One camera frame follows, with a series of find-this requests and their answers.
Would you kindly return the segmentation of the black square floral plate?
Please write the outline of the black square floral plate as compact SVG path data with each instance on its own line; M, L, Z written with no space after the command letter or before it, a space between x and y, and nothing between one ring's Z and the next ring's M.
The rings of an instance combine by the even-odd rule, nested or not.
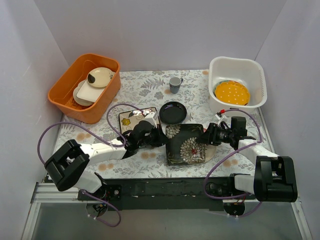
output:
M167 125L165 135L169 139L165 145L166 159L170 166L202 164L206 160L205 145L197 143L204 133L201 124L186 123Z

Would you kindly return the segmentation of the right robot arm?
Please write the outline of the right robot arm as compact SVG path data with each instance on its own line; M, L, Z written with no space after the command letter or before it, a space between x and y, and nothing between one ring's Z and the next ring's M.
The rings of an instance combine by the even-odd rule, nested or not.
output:
M254 175L233 174L226 186L231 200L253 195L260 202L293 203L298 198L298 189L293 159L289 156L277 155L263 146L255 138L248 136L246 118L231 117L231 124L210 123L207 130L196 139L199 144L218 146L229 144L234 153L240 153L250 160L254 166Z

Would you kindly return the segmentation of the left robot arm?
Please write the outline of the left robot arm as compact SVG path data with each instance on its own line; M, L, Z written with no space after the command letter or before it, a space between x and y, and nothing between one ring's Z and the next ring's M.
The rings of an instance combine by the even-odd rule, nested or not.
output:
M106 183L86 167L107 160L127 159L141 148L161 147L169 142L159 124L140 121L133 130L111 141L80 144L71 139L65 142L46 162L44 168L60 192L72 187L88 192L95 200L106 196Z

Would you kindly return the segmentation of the black round plate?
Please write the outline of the black round plate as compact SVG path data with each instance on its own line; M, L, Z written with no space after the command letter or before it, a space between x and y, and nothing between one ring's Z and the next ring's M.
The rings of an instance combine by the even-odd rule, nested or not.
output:
M165 103L159 111L159 118L166 125L180 124L186 119L186 116L186 107L177 101Z

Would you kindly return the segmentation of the yellow dotted scalloped plate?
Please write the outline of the yellow dotted scalloped plate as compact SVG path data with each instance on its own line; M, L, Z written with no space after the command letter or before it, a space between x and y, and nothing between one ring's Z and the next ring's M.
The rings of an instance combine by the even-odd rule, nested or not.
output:
M232 105L246 106L251 98L249 90L243 84L231 80L220 84L215 94L219 101Z

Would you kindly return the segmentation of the pink and cream plate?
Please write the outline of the pink and cream plate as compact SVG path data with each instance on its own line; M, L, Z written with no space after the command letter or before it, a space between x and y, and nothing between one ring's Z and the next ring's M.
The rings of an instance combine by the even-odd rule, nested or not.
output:
M205 141L205 163L210 161L216 154L217 146L209 144L209 141Z

